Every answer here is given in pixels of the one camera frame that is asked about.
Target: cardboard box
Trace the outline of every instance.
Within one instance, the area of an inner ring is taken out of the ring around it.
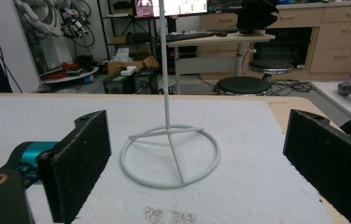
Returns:
[[[111,44],[128,44],[128,43],[130,43],[130,37],[127,35],[111,37]]]
[[[136,66],[137,71],[144,67],[160,67],[159,62],[147,51],[130,53],[130,57],[134,58],[133,62],[108,62],[107,70],[110,76],[120,71],[120,68],[127,66]]]
[[[128,8],[117,8],[114,9],[113,13],[116,14],[128,14],[129,16],[133,15],[133,9],[131,7]]]

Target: monitor screen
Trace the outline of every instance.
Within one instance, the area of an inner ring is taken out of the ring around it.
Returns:
[[[163,0],[164,16],[189,16],[207,13],[207,0]],[[134,17],[159,18],[159,0],[133,0]]]

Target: computer mouse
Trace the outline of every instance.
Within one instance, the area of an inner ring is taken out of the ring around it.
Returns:
[[[217,32],[216,33],[216,36],[227,36],[228,35],[228,33],[226,33],[226,32]]]

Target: stool seat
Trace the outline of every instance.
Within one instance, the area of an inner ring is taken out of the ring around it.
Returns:
[[[292,64],[278,60],[255,60],[249,63],[249,70],[268,75],[281,75],[292,72]]]
[[[221,95],[267,95],[272,85],[257,77],[225,77],[217,83]]]

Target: gray floor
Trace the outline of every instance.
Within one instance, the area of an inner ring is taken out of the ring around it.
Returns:
[[[76,80],[73,82],[62,83],[52,87],[50,92],[63,92],[63,93],[92,93],[92,94],[104,94],[103,80],[107,75],[96,75],[95,80],[92,84],[86,84],[82,80]],[[343,125],[351,118],[345,114],[336,105],[331,103],[328,99],[322,96],[311,85],[298,84],[296,83],[292,89],[290,86],[282,85],[284,82],[279,82],[280,85],[274,85],[274,95],[280,96],[297,96],[310,100],[315,104],[321,111],[323,111],[328,118],[330,118],[338,126]],[[170,94],[176,93],[175,87],[175,76],[169,76],[169,89]],[[217,95],[214,91],[214,85],[216,81],[202,81],[198,75],[182,76],[181,78],[181,90],[186,95]],[[158,88],[162,87],[162,79],[159,80]]]

